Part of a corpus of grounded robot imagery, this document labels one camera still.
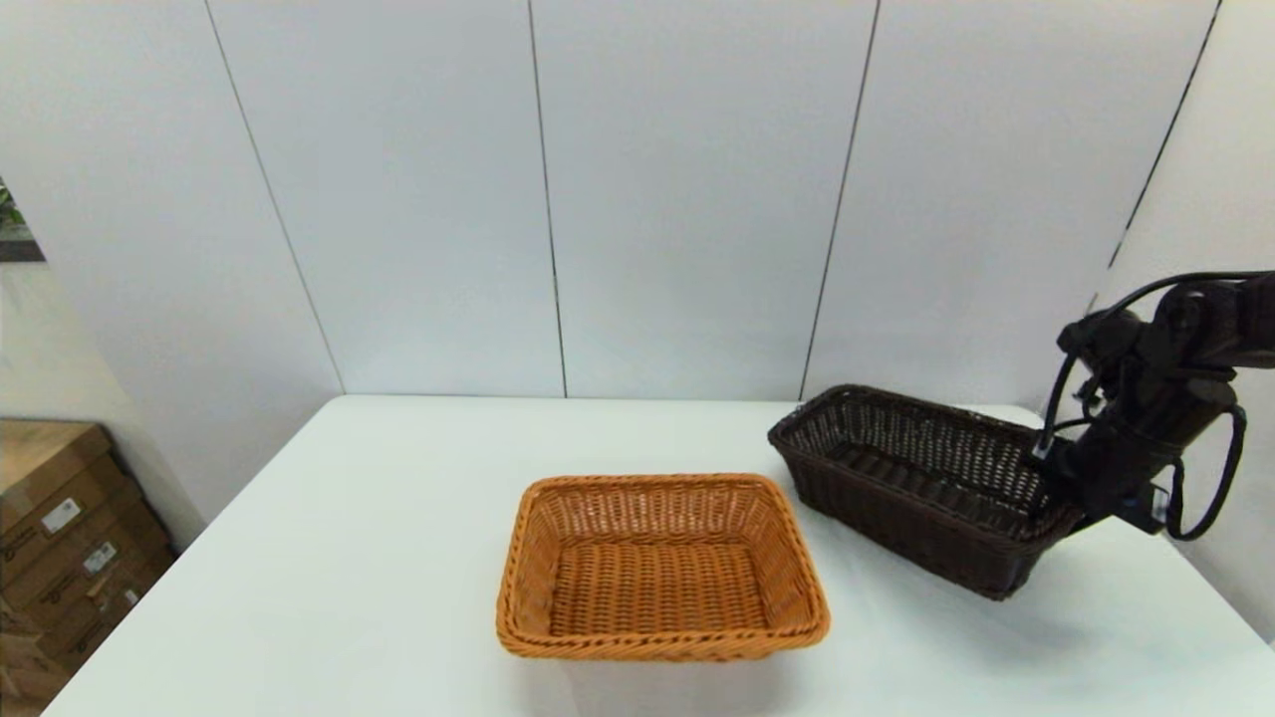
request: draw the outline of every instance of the white wall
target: white wall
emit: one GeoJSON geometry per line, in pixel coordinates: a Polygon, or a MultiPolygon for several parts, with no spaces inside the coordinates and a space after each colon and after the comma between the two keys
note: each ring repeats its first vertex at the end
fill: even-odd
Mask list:
{"type": "Polygon", "coordinates": [[[0,4],[0,170],[205,517],[339,371],[796,399],[821,291],[807,393],[1030,403],[1211,10],[347,5],[0,4]]]}
{"type": "Polygon", "coordinates": [[[806,398],[1035,404],[1214,6],[882,3],[806,398]]]}
{"type": "Polygon", "coordinates": [[[205,522],[45,264],[0,264],[0,416],[106,426],[180,547],[205,522]]]}
{"type": "MultiPolygon", "coordinates": [[[[1187,270],[1275,269],[1275,4],[1227,0],[1099,305],[1187,270]]],[[[1144,318],[1155,299],[1137,309],[1144,318]]],[[[1275,638],[1275,371],[1241,371],[1244,457],[1221,517],[1182,551],[1261,635],[1275,638]]],[[[1187,517],[1213,496],[1221,418],[1186,455],[1187,517]]]]}
{"type": "Polygon", "coordinates": [[[875,3],[534,8],[570,395],[796,398],[875,3]]]}
{"type": "Polygon", "coordinates": [[[215,515],[340,393],[203,3],[0,3],[0,167],[215,515]]]}
{"type": "Polygon", "coordinates": [[[525,3],[212,3],[353,393],[562,395],[525,3]]]}

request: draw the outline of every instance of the cardboard box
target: cardboard box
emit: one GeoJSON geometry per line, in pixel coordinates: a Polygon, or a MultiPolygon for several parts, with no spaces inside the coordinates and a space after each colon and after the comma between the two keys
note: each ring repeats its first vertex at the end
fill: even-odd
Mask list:
{"type": "Polygon", "coordinates": [[[54,699],[66,686],[68,677],[0,667],[0,691],[13,697],[54,699]]]}
{"type": "Polygon", "coordinates": [[[0,588],[0,612],[10,623],[54,630],[68,605],[87,596],[106,569],[167,543],[168,536],[130,484],[0,588]]]}
{"type": "Polygon", "coordinates": [[[0,421],[0,526],[15,526],[111,449],[93,424],[0,421]]]}
{"type": "Polygon", "coordinates": [[[124,489],[129,478],[110,454],[98,457],[88,468],[57,487],[24,518],[4,523],[0,535],[0,573],[18,575],[56,540],[83,522],[89,512],[124,489]]]}
{"type": "Polygon", "coordinates": [[[48,670],[51,665],[74,670],[97,646],[93,640],[93,625],[105,619],[113,629],[170,565],[172,552],[167,546],[153,555],[129,556],[107,570],[89,588],[88,595],[68,605],[55,628],[33,635],[0,635],[0,642],[8,640],[6,654],[0,657],[0,663],[23,670],[48,670]],[[17,663],[10,660],[9,653],[33,654],[40,660],[17,663]]]}
{"type": "Polygon", "coordinates": [[[9,635],[0,633],[0,662],[10,670],[46,672],[70,677],[80,665],[106,640],[111,630],[124,619],[119,609],[102,614],[76,635],[70,649],[48,654],[40,648],[40,635],[9,635]]]}

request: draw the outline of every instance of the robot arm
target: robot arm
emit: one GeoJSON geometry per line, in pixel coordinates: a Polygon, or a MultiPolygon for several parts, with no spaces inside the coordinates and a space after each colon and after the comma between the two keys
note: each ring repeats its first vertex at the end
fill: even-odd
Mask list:
{"type": "Polygon", "coordinates": [[[1246,420],[1230,381],[1234,367],[1275,367],[1275,272],[1183,274],[1133,292],[1113,307],[1067,325],[1058,337],[1067,358],[1046,429],[1033,452],[1051,492],[1085,509],[1076,529],[1116,515],[1146,532],[1195,540],[1216,518],[1234,476],[1246,420]],[[1173,286],[1151,322],[1127,310],[1137,299],[1173,286]],[[1093,374],[1077,394],[1089,424],[1075,443],[1054,441],[1062,385],[1076,361],[1093,374]],[[1099,403],[1102,411],[1091,413],[1099,403]],[[1234,434],[1218,499],[1201,524],[1183,532],[1182,452],[1230,413],[1234,434]],[[1174,467],[1164,519],[1153,509],[1154,478],[1174,467]]]}

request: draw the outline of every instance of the black cable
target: black cable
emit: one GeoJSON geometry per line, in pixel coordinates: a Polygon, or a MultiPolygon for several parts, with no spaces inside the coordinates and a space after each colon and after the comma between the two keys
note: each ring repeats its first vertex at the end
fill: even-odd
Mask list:
{"type": "MultiPolygon", "coordinates": [[[[1262,276],[1266,276],[1266,274],[1270,274],[1270,273],[1272,273],[1272,272],[1270,272],[1270,270],[1266,270],[1266,272],[1191,272],[1191,273],[1187,273],[1187,274],[1177,274],[1177,276],[1167,277],[1167,278],[1163,278],[1163,279],[1159,279],[1159,281],[1154,281],[1154,282],[1144,286],[1142,288],[1139,288],[1137,291],[1130,293],[1125,299],[1121,299],[1118,302],[1113,304],[1112,306],[1107,307],[1105,310],[1103,310],[1102,315],[1099,315],[1099,318],[1096,320],[1094,320],[1094,323],[1091,323],[1089,325],[1089,328],[1085,330],[1085,333],[1080,338],[1080,341],[1076,342],[1076,346],[1079,347],[1079,346],[1085,346],[1086,343],[1089,343],[1094,338],[1094,334],[1098,330],[1099,324],[1102,324],[1103,322],[1105,322],[1109,316],[1113,316],[1113,315],[1123,311],[1125,309],[1128,309],[1139,299],[1142,299],[1144,296],[1146,296],[1148,293],[1151,293],[1154,291],[1159,291],[1162,288],[1165,288],[1165,287],[1169,287],[1169,286],[1173,286],[1173,285],[1178,285],[1178,283],[1186,283],[1186,282],[1196,282],[1196,281],[1242,281],[1242,279],[1252,279],[1252,278],[1262,277],[1262,276]]],[[[1049,392],[1049,407],[1046,410],[1044,426],[1040,429],[1040,438],[1037,440],[1035,447],[1031,449],[1031,453],[1035,454],[1037,458],[1044,458],[1049,453],[1049,448],[1053,445],[1053,432],[1056,430],[1054,429],[1054,422],[1058,420],[1058,404],[1062,403],[1062,392],[1067,387],[1067,378],[1071,375],[1071,369],[1075,367],[1075,365],[1076,365],[1076,352],[1075,352],[1075,350],[1072,350],[1072,351],[1068,351],[1066,358],[1062,360],[1062,366],[1058,367],[1058,378],[1054,379],[1054,381],[1053,381],[1053,390],[1049,392]]]]}
{"type": "Polygon", "coordinates": [[[1227,450],[1227,464],[1221,469],[1221,480],[1218,481],[1218,492],[1213,495],[1213,503],[1209,504],[1204,518],[1200,518],[1196,527],[1184,533],[1182,532],[1182,501],[1184,500],[1183,484],[1186,481],[1183,473],[1186,471],[1182,469],[1181,458],[1173,466],[1173,495],[1169,496],[1169,513],[1164,522],[1164,527],[1173,540],[1192,541],[1204,536],[1213,527],[1213,522],[1218,519],[1223,504],[1227,503],[1230,482],[1235,478],[1235,469],[1239,468],[1239,455],[1244,452],[1244,430],[1248,429],[1248,416],[1243,408],[1232,406],[1227,412],[1230,413],[1230,449],[1227,450]]]}

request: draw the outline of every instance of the wicker basket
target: wicker basket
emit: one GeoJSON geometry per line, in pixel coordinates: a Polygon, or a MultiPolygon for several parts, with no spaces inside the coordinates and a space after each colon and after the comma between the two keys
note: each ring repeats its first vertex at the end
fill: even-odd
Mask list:
{"type": "Polygon", "coordinates": [[[560,477],[523,495],[496,606],[514,654],[751,660],[827,628],[792,508],[761,476],[560,477]]]}
{"type": "Polygon", "coordinates": [[[993,600],[1080,519],[1023,458],[1030,429],[866,387],[833,388],[770,430],[801,500],[993,600]]]}

